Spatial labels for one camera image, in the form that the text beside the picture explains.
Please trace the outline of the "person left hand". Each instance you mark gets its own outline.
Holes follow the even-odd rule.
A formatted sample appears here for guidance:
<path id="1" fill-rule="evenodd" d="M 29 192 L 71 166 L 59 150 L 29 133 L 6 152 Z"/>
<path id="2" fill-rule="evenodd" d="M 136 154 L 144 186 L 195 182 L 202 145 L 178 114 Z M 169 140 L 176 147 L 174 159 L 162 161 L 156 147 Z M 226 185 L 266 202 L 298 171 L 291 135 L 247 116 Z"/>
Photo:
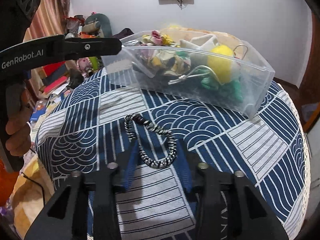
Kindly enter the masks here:
<path id="1" fill-rule="evenodd" d="M 29 108 L 24 107 L 8 120 L 5 130 L 10 138 L 6 141 L 5 146 L 13 156 L 21 157 L 31 147 L 30 126 L 28 125 L 31 113 Z"/>

